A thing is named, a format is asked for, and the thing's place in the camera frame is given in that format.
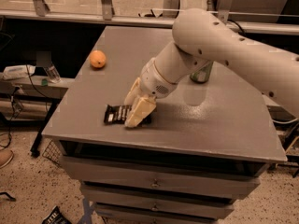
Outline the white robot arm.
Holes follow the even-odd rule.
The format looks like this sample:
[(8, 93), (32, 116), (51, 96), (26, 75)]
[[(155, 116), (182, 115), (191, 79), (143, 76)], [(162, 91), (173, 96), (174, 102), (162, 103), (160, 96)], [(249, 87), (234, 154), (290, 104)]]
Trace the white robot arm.
[(299, 55), (246, 38), (211, 13), (182, 11), (172, 26), (173, 40), (142, 68), (124, 103), (133, 128), (187, 75), (221, 63), (295, 117), (299, 117)]

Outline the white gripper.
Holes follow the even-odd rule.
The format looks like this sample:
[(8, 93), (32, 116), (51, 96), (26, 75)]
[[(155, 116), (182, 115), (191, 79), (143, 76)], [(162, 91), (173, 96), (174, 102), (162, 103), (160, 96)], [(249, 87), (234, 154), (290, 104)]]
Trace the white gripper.
[[(125, 105), (132, 105), (125, 121), (125, 126), (128, 128), (136, 127), (156, 108), (156, 99), (152, 96), (157, 99), (165, 98), (177, 87), (177, 84), (167, 82), (159, 74), (154, 58), (151, 58), (142, 68), (139, 77), (135, 80), (124, 99)], [(140, 89), (151, 96), (137, 96)]]

